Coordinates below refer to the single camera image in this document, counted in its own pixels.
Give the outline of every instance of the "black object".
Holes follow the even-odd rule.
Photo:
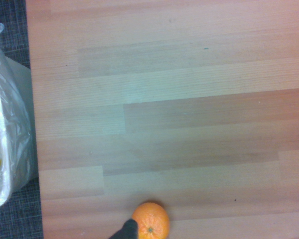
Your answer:
[[[127,220],[122,229],[109,239],[138,239],[138,223],[133,219]]]

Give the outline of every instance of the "clear plastic bag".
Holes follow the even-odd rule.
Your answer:
[[[37,176],[34,126],[0,50],[0,206]]]

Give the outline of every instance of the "wood grain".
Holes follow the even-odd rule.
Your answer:
[[[44,237],[299,239],[299,0],[27,0]]]

